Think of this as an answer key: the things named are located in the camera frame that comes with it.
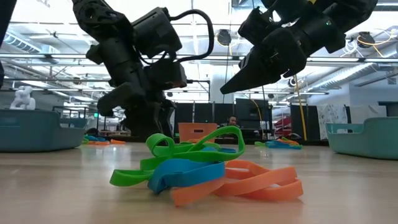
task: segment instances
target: rubber band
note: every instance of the rubber band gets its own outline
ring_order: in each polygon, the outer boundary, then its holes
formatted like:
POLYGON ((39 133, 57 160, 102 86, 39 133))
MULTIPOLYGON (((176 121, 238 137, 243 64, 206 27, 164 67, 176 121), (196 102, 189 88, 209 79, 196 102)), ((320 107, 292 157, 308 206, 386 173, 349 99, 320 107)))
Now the rubber band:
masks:
POLYGON ((89 141, 106 141, 105 138, 96 138, 94 136, 86 136, 89 141))
POLYGON ((88 144, 88 142, 89 142, 89 140, 87 139, 87 138, 83 138, 83 140, 82 140, 82 144, 88 144))
POLYGON ((214 162, 214 161, 229 161, 239 157, 244 153, 244 142, 242 137, 242 132, 239 128, 234 126, 228 126, 224 128, 217 129, 208 136, 204 137, 197 144, 175 144, 172 138, 169 138, 163 134, 153 134, 151 135, 146 144, 155 156, 150 159, 143 159, 140 161, 140 170, 133 170, 133 175, 129 175, 128 172, 123 172, 123 170, 115 170, 113 172, 110 183, 116 186, 132 186, 141 183, 145 180, 149 180, 146 175, 141 175, 143 171, 155 170, 161 163, 168 159, 189 159, 194 162, 214 162), (205 149, 207 146, 206 141, 211 138, 215 138, 219 135, 231 133, 238 137, 238 151, 234 149, 216 148, 211 150, 209 148, 205 149), (167 146, 158 146, 161 142, 166 142, 167 146))
POLYGON ((188 159, 169 159, 161 163, 148 182, 155 194, 169 187, 190 187, 225 175, 224 162, 193 162, 188 159))
POLYGON ((225 166, 226 178, 192 187, 173 189, 171 196, 174 204, 184 206, 209 194, 272 201, 293 200, 303 194, 302 183, 296 178, 293 167, 268 170, 253 162, 240 160, 229 161, 225 166), (236 179, 236 181, 230 182, 229 179, 236 179))
POLYGON ((125 144, 125 143, 126 143, 125 141, 118 141, 115 139, 111 139, 111 144, 125 144))
POLYGON ((270 149, 302 149, 301 145, 293 145, 289 143, 284 143, 281 141, 267 141, 266 147, 270 149))

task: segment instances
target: blue rubber band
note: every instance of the blue rubber band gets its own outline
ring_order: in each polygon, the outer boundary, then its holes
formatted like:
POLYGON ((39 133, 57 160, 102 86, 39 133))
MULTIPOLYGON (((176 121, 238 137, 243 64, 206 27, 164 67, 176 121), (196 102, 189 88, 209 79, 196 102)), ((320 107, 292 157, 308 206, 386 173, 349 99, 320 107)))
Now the blue rubber band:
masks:
POLYGON ((301 149, 302 146, 290 145, 280 141, 267 141, 266 146, 270 149, 301 149))
MULTIPOLYGON (((217 151, 217 149, 214 148, 214 147, 208 146, 208 147, 204 147, 204 148, 202 149, 202 151, 217 151)), ((229 148, 221 148, 221 149, 219 149, 218 151, 219 151, 219 152, 228 152, 228 153, 235 153, 235 152, 236 152, 235 149, 229 149, 229 148)))
POLYGON ((86 138, 90 141, 106 141, 105 138, 96 138, 94 136, 87 136, 86 138))
POLYGON ((169 187, 189 187, 221 178, 224 162, 193 162, 188 159, 168 159, 161 163, 148 181, 155 194, 169 187))

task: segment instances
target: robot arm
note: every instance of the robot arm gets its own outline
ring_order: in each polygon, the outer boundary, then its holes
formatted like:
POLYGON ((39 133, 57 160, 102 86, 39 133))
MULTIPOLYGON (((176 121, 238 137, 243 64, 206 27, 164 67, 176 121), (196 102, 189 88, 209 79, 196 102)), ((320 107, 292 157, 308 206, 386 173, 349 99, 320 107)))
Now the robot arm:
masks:
POLYGON ((90 47, 86 57, 97 64, 104 63, 111 76, 109 84, 114 87, 98 100, 99 113, 112 116, 113 108, 120 106, 126 115, 123 124, 132 133, 144 138, 154 133, 171 137, 169 121, 175 105, 166 100, 164 90, 187 85, 181 62, 205 58, 213 51, 210 18, 195 9, 171 17, 167 8, 157 7, 130 23, 104 0, 73 0, 73 12, 79 26, 99 43, 90 47), (190 14, 199 14, 208 23, 208 50, 177 60, 176 52, 182 44, 170 21, 190 14), (152 58, 162 52, 162 58, 154 63, 142 58, 142 55, 152 58))
POLYGON ((247 90, 291 77, 307 58, 325 47, 345 46, 344 33, 369 18, 377 0, 262 0, 268 10, 253 9, 239 34, 254 45, 239 63, 241 70, 222 88, 223 94, 247 90), (274 22, 272 12, 281 18, 274 22))

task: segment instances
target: table surface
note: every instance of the table surface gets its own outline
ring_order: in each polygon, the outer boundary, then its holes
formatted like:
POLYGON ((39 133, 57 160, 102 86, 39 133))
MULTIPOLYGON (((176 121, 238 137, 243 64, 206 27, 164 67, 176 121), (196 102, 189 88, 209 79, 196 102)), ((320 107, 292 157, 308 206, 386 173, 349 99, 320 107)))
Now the table surface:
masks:
POLYGON ((293 202, 209 196, 175 208, 168 192, 109 184, 113 169, 136 169, 144 144, 0 154, 0 223, 397 223, 398 162, 248 146, 241 157, 275 169, 295 166, 304 195, 293 202))

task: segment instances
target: person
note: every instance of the person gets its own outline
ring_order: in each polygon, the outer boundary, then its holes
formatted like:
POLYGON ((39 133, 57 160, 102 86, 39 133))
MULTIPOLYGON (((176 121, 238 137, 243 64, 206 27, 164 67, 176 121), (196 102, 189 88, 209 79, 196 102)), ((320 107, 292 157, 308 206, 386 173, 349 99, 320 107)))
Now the person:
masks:
POLYGON ((228 118, 228 123, 223 123, 221 124, 221 127, 225 127, 225 126, 235 126, 240 128, 240 126, 237 124, 238 119, 236 118, 235 115, 232 115, 228 118))

